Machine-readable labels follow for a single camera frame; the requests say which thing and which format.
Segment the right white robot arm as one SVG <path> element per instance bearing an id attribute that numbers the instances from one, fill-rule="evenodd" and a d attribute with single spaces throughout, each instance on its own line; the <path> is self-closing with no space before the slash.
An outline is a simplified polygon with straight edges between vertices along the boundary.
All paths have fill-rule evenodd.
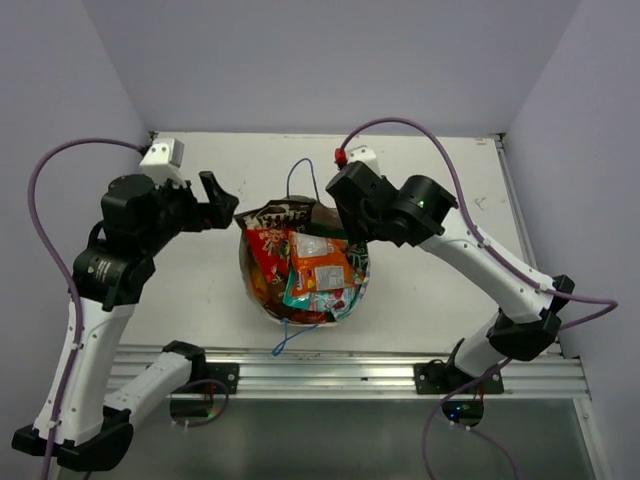
<path id="1" fill-rule="evenodd" d="M 478 332 L 460 340 L 442 379 L 468 392 L 507 358 L 531 361 L 556 339 L 567 276 L 550 277 L 514 257 L 490 237 L 476 239 L 455 197 L 429 177 L 413 175 L 400 188 L 361 161 L 347 164 L 326 187 L 354 243 L 385 241 L 418 247 L 446 262 L 487 294 L 497 313 Z"/>

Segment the dark green Kettle chips bag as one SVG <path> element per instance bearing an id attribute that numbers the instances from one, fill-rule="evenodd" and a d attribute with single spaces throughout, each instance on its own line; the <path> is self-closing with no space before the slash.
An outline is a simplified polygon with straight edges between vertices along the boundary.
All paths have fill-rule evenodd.
<path id="1" fill-rule="evenodd" d="M 346 249 L 346 258 L 349 265 L 358 273 L 364 275 L 369 268 L 369 252 L 365 242 L 350 244 Z"/>

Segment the red Doritos chips bag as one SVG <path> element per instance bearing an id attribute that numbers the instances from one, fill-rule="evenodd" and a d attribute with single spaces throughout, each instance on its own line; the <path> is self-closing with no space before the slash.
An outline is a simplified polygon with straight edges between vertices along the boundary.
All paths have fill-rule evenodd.
<path id="1" fill-rule="evenodd" d="M 330 313 L 308 311 L 286 306 L 283 303 L 269 301 L 264 305 L 266 311 L 278 320 L 287 320 L 296 325 L 326 324 L 333 320 Z"/>

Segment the small red snack packet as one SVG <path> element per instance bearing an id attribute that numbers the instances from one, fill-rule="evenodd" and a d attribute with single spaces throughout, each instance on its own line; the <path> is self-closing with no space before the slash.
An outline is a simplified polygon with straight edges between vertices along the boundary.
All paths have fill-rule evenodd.
<path id="1" fill-rule="evenodd" d="M 286 282 L 290 270 L 289 237 L 292 228 L 248 229 L 249 247 L 269 284 Z"/>

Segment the yellow orange snack bag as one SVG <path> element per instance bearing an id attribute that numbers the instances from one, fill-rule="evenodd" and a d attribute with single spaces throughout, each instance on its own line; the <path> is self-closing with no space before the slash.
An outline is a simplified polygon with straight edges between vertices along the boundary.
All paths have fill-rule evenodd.
<path id="1" fill-rule="evenodd" d="M 249 278 L 253 295 L 261 303 L 268 302 L 270 300 L 269 286 L 259 266 L 251 267 Z"/>

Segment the orange silver snack packet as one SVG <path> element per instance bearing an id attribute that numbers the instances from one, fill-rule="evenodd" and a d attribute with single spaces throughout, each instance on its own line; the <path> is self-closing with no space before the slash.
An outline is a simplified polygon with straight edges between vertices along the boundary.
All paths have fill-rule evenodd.
<path id="1" fill-rule="evenodd" d="M 346 240 L 290 232 L 289 247 L 294 295 L 358 284 L 359 276 L 347 259 L 349 244 Z"/>

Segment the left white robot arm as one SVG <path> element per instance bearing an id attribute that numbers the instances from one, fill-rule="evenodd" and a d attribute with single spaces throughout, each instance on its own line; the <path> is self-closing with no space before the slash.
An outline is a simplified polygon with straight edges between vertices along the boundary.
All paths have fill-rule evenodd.
<path id="1" fill-rule="evenodd" d="M 181 341 L 167 344 L 124 387 L 107 391 L 121 336 L 155 272 L 155 256 L 180 233 L 231 224 L 238 198 L 210 171 L 199 179 L 204 202 L 189 184 L 158 185 L 144 174 L 109 185 L 102 219 L 68 275 L 67 332 L 50 393 L 34 423 L 15 432 L 14 449 L 84 475 L 109 471 L 126 455 L 139 424 L 170 394 L 230 393 L 210 376 L 204 349 Z"/>

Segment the white patterned paper bag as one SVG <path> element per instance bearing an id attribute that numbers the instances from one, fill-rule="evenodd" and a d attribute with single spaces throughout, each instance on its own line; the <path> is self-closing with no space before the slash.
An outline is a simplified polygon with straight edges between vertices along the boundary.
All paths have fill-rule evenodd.
<path id="1" fill-rule="evenodd" d="M 368 247 L 348 240 L 338 211 L 321 202 L 311 159 L 291 167 L 283 197 L 234 220 L 247 295 L 283 330 L 274 356 L 302 333 L 340 324 L 362 301 L 371 277 Z"/>

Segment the brown Kettle sea salt bag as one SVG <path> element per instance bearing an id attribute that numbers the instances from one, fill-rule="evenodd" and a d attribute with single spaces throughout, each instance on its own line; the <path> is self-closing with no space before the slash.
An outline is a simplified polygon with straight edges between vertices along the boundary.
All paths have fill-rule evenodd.
<path id="1" fill-rule="evenodd" d="M 270 200 L 260 208 L 236 214 L 234 220 L 243 230 L 291 228 L 308 235 L 347 239 L 338 211 L 305 196 Z"/>

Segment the teal Foxy candy bag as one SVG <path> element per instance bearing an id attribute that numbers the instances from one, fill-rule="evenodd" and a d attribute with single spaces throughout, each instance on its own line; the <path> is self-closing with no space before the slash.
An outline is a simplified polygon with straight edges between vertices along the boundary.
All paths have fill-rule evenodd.
<path id="1" fill-rule="evenodd" d="M 297 275 L 289 273 L 283 303 L 286 306 L 315 312 L 330 313 L 335 321 L 341 321 L 357 303 L 361 285 L 344 289 L 296 294 Z"/>

